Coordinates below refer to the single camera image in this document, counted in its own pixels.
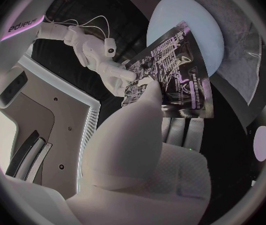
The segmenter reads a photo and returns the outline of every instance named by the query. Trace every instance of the white rounded shape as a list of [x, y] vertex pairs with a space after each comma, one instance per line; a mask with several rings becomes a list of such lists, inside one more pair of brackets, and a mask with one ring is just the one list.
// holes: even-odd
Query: white rounded shape
[[210, 77], [219, 68], [223, 58], [223, 37], [212, 15], [194, 0], [162, 0], [150, 19], [147, 46], [181, 21], [189, 26]]
[[257, 160], [264, 161], [266, 159], [266, 126], [260, 126], [257, 129], [253, 148]]

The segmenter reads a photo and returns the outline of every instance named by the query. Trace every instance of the circular light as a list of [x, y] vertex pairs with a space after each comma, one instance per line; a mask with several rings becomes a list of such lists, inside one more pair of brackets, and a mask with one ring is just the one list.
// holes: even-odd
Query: circular light
[[266, 159], [266, 126], [260, 126], [254, 137], [254, 153], [258, 161]]

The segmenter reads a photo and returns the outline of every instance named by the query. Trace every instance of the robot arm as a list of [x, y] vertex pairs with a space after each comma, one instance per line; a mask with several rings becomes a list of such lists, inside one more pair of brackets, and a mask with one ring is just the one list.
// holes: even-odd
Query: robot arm
[[136, 79], [135, 73], [123, 69], [124, 66], [112, 60], [116, 53], [112, 38], [106, 38], [103, 42], [93, 35], [84, 34], [79, 26], [67, 27], [48, 22], [42, 23], [37, 38], [62, 40], [72, 46], [81, 65], [96, 71], [114, 96], [124, 97], [126, 85]]

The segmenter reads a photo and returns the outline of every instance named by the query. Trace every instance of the robotic hand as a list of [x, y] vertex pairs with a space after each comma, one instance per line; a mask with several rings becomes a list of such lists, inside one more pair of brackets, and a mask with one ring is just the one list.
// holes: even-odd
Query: robotic hand
[[126, 85], [136, 79], [135, 73], [112, 60], [116, 53], [112, 38], [103, 42], [93, 35], [84, 34], [79, 26], [67, 27], [47, 22], [42, 24], [38, 38], [63, 40], [66, 45], [72, 46], [82, 66], [97, 72], [114, 96], [124, 97]]

